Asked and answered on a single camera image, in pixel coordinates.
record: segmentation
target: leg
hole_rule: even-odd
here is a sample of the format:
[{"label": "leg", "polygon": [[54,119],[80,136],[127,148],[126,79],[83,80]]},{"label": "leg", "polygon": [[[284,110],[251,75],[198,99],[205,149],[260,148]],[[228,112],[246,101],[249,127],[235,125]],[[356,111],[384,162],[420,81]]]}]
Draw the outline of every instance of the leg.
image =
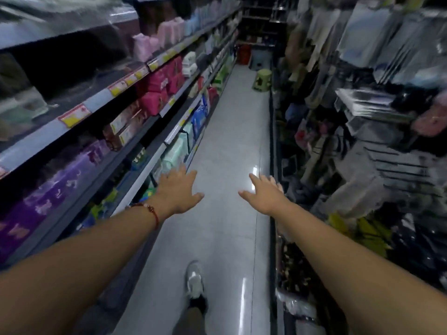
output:
[{"label": "leg", "polygon": [[186,288],[190,299],[188,309],[178,320],[173,335],[206,335],[205,313],[207,300],[203,288],[202,275],[197,261],[193,261],[186,269]]}]

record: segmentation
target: forearm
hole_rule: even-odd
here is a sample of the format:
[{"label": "forearm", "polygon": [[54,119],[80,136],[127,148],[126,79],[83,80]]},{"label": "forearm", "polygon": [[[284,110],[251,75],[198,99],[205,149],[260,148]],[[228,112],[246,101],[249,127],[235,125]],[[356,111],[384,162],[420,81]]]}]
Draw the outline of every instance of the forearm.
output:
[{"label": "forearm", "polygon": [[12,267],[0,276],[0,334],[59,333],[94,303],[154,227],[153,215],[134,207]]},{"label": "forearm", "polygon": [[325,287],[364,334],[440,334],[447,298],[386,259],[325,225],[296,204],[274,216]]}]

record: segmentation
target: store aisle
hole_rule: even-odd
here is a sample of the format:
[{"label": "store aisle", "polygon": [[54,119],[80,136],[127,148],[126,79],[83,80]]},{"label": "store aisle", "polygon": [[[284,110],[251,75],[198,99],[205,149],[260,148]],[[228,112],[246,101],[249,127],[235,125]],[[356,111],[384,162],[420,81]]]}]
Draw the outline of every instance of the store aisle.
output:
[{"label": "store aisle", "polygon": [[233,69],[190,167],[205,197],[163,226],[114,334],[170,335],[193,259],[203,266],[208,335],[270,333],[269,218],[237,193],[252,190],[250,172],[269,173],[269,93],[251,89],[255,74]]}]

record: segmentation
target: green stool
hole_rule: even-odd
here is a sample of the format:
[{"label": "green stool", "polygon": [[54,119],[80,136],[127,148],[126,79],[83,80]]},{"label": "green stool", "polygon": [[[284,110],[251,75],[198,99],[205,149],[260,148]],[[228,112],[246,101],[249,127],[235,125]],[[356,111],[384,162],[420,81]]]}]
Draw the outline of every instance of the green stool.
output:
[{"label": "green stool", "polygon": [[269,91],[271,86],[272,72],[269,69],[261,69],[256,74],[253,89],[258,91]]}]

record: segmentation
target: box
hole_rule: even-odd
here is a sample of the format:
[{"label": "box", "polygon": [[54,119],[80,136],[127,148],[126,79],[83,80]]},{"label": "box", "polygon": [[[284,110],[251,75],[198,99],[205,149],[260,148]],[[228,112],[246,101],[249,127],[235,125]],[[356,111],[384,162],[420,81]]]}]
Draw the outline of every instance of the box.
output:
[{"label": "box", "polygon": [[107,144],[111,149],[119,151],[137,134],[146,119],[146,112],[140,110],[129,120],[126,126],[118,132],[118,134],[106,137]]},{"label": "box", "polygon": [[104,137],[106,139],[112,139],[139,110],[138,100],[132,102],[111,123],[104,127],[102,130]]}]

